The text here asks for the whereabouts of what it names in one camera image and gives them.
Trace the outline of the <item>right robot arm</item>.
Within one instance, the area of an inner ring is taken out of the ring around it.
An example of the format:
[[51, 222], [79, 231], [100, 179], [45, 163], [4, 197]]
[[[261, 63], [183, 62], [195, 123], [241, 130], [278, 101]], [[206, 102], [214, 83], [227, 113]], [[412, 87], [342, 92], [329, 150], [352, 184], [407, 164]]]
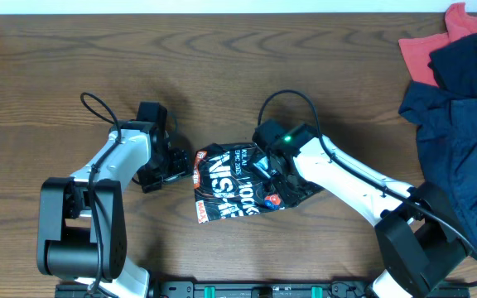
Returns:
[[471, 253], [446, 193], [425, 182], [414, 187], [347, 155], [314, 127], [258, 126], [253, 141], [266, 153], [271, 182], [282, 201], [296, 205], [327, 190], [374, 229], [383, 272], [367, 297], [467, 297], [447, 276]]

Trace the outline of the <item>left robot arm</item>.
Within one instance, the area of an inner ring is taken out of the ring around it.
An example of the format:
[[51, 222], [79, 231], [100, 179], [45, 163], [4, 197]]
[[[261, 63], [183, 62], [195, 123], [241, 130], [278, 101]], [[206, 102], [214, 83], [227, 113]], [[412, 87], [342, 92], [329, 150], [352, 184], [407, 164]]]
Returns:
[[36, 264], [40, 273], [84, 285], [84, 297], [146, 297], [151, 275], [128, 257], [123, 192], [145, 193], [192, 172], [163, 124], [121, 121], [99, 152], [68, 177], [41, 186]]

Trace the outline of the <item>black orange patterned jersey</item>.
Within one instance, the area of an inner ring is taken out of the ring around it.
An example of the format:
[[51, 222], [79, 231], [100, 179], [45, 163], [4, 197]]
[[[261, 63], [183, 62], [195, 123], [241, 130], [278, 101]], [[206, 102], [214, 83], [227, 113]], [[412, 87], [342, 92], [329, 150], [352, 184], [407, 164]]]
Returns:
[[282, 186], [253, 143], [210, 144], [195, 154], [193, 185], [200, 224], [290, 209], [301, 202]]

